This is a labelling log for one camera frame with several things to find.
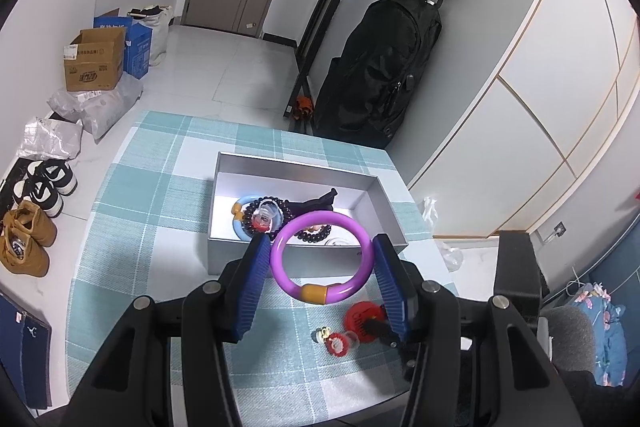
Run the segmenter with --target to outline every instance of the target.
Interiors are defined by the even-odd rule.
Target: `backpack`
[[[404,120],[442,29],[444,0],[379,0],[333,58],[314,110],[315,135],[385,148]]]

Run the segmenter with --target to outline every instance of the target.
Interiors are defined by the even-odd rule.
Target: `black beaded bracelet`
[[[305,241],[305,243],[320,243],[320,241],[324,241],[329,234],[331,233],[331,225],[322,225],[320,232],[307,232],[306,230],[300,230],[296,234],[298,239]]]
[[[282,225],[280,225],[280,227],[277,230],[267,232],[269,239],[273,241],[278,235],[278,232],[282,229],[282,227],[284,227],[289,221],[291,221],[291,219],[293,219],[293,215],[291,214],[291,210],[289,210],[289,206],[284,200],[281,200],[280,198],[274,198],[272,196],[264,196],[262,198],[258,198],[257,200],[254,200],[251,203],[249,203],[243,211],[244,217],[242,218],[242,229],[248,235],[250,235],[251,237],[254,237],[254,234],[257,232],[257,230],[255,230],[254,224],[252,223],[252,217],[254,215],[254,212],[258,209],[258,206],[260,206],[260,203],[262,203],[263,200],[273,201],[273,203],[275,203],[280,209],[280,211],[282,212]]]

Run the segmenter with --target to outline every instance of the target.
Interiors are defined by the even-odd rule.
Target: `blue bedding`
[[[611,297],[598,284],[584,285],[570,305],[580,308],[591,321],[596,344],[593,368],[596,383],[611,387],[622,385],[626,370],[626,342],[620,317],[625,307],[611,304]]]

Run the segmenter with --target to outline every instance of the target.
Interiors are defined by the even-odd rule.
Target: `sneaker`
[[[78,187],[76,176],[64,160],[31,162],[27,167],[27,176],[33,178],[36,174],[49,178],[60,196],[69,196]]]
[[[46,176],[36,174],[14,185],[14,200],[20,204],[23,200],[37,204],[47,216],[56,217],[62,212],[62,198]]]
[[[15,210],[2,218],[6,229],[15,228],[33,237],[41,247],[50,247],[56,240],[58,229],[44,211],[29,200],[22,200]]]
[[[33,277],[44,277],[49,271],[47,252],[33,237],[15,227],[2,227],[0,263],[11,273]]]

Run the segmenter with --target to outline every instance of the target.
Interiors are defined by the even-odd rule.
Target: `metal screw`
[[[133,301],[133,307],[137,310],[143,310],[151,304],[151,299],[147,296],[138,297]]]
[[[437,293],[440,291],[440,285],[435,281],[425,281],[422,283],[422,289],[428,293]]]
[[[505,310],[509,307],[509,299],[504,295],[496,295],[491,299],[491,302],[496,308],[500,308],[501,310]]]
[[[202,286],[202,291],[204,291],[204,293],[208,295],[211,295],[212,293],[218,293],[220,290],[222,290],[222,286],[218,281],[209,281],[204,283],[204,285]]]

